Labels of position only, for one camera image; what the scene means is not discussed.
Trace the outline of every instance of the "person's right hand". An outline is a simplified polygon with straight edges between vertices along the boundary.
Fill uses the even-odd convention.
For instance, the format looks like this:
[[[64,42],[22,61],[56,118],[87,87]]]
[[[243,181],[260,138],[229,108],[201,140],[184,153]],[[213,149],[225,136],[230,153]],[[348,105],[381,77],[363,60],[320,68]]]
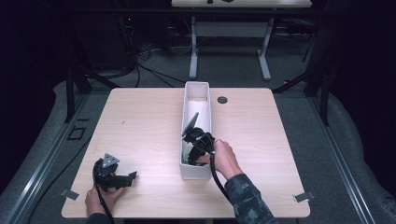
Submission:
[[[233,148],[227,142],[217,139],[213,146],[215,148],[215,168],[225,179],[228,180],[243,173],[233,153]],[[197,162],[210,163],[210,157],[202,156]]]

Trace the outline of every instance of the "white container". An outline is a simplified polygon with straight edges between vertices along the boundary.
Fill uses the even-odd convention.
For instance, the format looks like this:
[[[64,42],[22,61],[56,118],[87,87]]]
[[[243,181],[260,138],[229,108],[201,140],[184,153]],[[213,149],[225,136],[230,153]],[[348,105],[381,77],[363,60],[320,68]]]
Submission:
[[[181,121],[181,133],[183,133],[195,113],[199,113],[194,127],[201,128],[205,133],[212,132],[212,114],[210,106],[209,83],[207,82],[187,82],[184,90],[183,118]],[[192,148],[192,143],[186,143],[181,138],[179,166],[183,179],[210,179],[209,164],[204,166],[190,165],[183,159],[183,151]]]

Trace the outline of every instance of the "black tape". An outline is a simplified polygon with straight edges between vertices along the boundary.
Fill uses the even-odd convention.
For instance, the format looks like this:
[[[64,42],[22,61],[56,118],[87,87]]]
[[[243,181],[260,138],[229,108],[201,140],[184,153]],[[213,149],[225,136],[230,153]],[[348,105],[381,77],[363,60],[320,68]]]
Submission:
[[[78,198],[78,194],[71,191],[70,189],[63,189],[59,194],[64,196],[65,198],[69,198],[73,201],[75,201],[76,198]]]
[[[316,198],[317,196],[315,196],[314,193],[312,193],[311,191],[299,194],[299,195],[293,195],[294,197],[294,201],[296,201],[297,203],[303,202],[303,201],[310,201],[311,199]]]

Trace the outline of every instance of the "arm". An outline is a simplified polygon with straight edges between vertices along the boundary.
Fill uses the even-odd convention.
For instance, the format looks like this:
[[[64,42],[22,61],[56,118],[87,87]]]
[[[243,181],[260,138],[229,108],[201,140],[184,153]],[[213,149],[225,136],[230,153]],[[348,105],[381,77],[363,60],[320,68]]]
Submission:
[[[102,197],[105,199],[107,207],[110,211],[113,210],[114,205],[116,204],[117,199],[124,192],[124,188],[117,189],[114,192],[105,192],[102,189],[99,189]],[[85,198],[85,204],[87,205],[87,224],[108,224],[109,220],[106,216],[105,209],[100,204],[98,192],[95,187],[88,190],[87,196]]]
[[[278,223],[247,175],[231,177],[224,185],[238,223]]]
[[[224,188],[230,197],[237,221],[241,224],[278,223],[262,200],[260,192],[239,167],[233,148],[219,139],[214,148],[216,170],[227,180]],[[201,157],[198,162],[209,163],[210,159]]]

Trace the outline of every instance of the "person's left hand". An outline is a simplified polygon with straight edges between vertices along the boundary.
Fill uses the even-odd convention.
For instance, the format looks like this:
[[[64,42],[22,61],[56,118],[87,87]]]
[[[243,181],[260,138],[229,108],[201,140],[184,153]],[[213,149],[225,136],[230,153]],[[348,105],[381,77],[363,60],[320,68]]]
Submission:
[[[110,211],[113,210],[114,204],[116,204],[117,199],[124,192],[124,188],[117,189],[114,192],[105,192],[100,187],[99,190]],[[94,213],[106,214],[105,208],[100,204],[98,192],[95,186],[93,186],[92,189],[88,190],[87,196],[85,198],[85,204],[87,205],[87,217]]]

